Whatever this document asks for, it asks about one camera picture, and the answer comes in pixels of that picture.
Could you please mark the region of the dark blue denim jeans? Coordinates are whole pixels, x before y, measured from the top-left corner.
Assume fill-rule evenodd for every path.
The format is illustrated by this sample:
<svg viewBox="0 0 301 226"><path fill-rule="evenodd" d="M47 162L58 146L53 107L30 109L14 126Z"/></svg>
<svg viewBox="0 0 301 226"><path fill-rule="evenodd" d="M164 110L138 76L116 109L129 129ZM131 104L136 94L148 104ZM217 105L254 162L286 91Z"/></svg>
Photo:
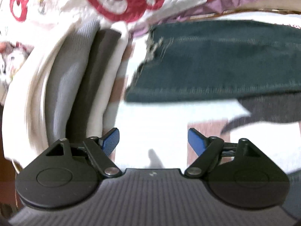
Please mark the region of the dark blue denim jeans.
<svg viewBox="0 0 301 226"><path fill-rule="evenodd" d="M300 91L300 29L196 21L150 29L125 100L170 103Z"/></svg>

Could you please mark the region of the folded cream white garment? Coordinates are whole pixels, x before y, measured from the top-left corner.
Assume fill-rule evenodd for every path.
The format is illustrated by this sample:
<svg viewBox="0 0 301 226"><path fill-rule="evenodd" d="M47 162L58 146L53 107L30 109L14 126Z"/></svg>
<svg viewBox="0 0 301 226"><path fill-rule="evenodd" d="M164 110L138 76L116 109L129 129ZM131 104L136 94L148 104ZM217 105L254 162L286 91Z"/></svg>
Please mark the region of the folded cream white garment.
<svg viewBox="0 0 301 226"><path fill-rule="evenodd" d="M45 89L54 60L75 26L55 27L35 46L16 73L6 96L2 137L4 157L20 171L49 146L45 124Z"/></svg>

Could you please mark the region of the folded dark grey garment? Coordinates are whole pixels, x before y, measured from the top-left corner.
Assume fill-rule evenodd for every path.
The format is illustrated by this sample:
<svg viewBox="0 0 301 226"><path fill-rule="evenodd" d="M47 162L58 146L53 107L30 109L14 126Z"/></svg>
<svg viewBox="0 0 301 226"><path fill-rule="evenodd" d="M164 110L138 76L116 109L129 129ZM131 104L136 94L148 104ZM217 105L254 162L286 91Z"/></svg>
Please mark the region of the folded dark grey garment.
<svg viewBox="0 0 301 226"><path fill-rule="evenodd" d="M103 29L97 32L93 40L88 64L66 125L66 137L71 143L86 138L93 101L120 37L119 31Z"/></svg>

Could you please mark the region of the white bear strawberry quilt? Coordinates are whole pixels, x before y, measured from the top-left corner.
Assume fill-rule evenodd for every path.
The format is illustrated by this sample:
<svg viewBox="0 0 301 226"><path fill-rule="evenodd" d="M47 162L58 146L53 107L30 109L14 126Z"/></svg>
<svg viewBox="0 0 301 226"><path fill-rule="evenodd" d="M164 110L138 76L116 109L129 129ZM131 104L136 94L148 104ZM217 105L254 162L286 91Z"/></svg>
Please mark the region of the white bear strawberry quilt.
<svg viewBox="0 0 301 226"><path fill-rule="evenodd" d="M11 35L32 38L34 43L40 38L37 30L38 12L43 19L57 19L61 15L80 17L83 20L98 18L107 26L123 21L133 32L147 32L161 24L189 21L193 15L221 12L254 0L10 0L10 7L20 6L20 15L12 14ZM197 21L258 21L268 24L291 26L282 22L282 17L270 13L259 13L259 19L246 19L244 13L222 16L216 20Z"/></svg>

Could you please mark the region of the beige wooden bed rail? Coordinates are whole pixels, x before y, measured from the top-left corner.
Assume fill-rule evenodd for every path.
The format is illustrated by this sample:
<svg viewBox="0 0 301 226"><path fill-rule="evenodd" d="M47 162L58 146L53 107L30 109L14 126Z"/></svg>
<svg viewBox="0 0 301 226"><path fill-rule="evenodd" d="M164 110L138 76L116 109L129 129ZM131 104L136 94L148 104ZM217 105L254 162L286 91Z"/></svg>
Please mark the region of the beige wooden bed rail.
<svg viewBox="0 0 301 226"><path fill-rule="evenodd" d="M258 0L237 8L229 8L222 12L211 12L204 15L193 15L189 21L211 19L243 12L270 12L277 14L297 14L300 15L300 0Z"/></svg>

